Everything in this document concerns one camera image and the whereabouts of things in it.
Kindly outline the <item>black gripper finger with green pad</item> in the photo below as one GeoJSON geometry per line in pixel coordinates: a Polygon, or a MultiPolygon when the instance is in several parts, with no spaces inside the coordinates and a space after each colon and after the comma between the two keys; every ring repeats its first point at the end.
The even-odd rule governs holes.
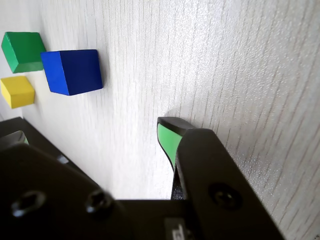
{"type": "Polygon", "coordinates": [[[122,209],[24,119],[0,124],[3,240],[129,240],[122,209]]]}
{"type": "Polygon", "coordinates": [[[178,117],[157,119],[157,138],[204,240],[281,240],[278,227],[217,135],[178,117]]]}

